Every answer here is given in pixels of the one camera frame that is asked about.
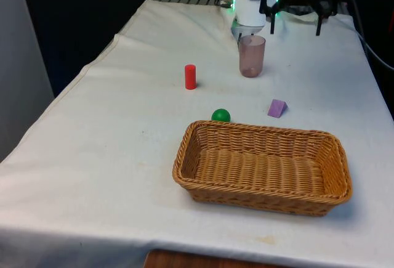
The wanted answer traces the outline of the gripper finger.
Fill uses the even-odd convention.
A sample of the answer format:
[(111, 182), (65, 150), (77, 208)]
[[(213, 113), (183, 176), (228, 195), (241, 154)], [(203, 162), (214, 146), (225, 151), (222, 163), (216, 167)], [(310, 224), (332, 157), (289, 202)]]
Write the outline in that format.
[(265, 14), (270, 18), (270, 34), (275, 32), (275, 19), (278, 13), (279, 3), (278, 0), (260, 0), (259, 12)]
[(315, 12), (318, 15), (316, 36), (319, 36), (323, 20), (336, 14), (336, 0), (315, 0)]

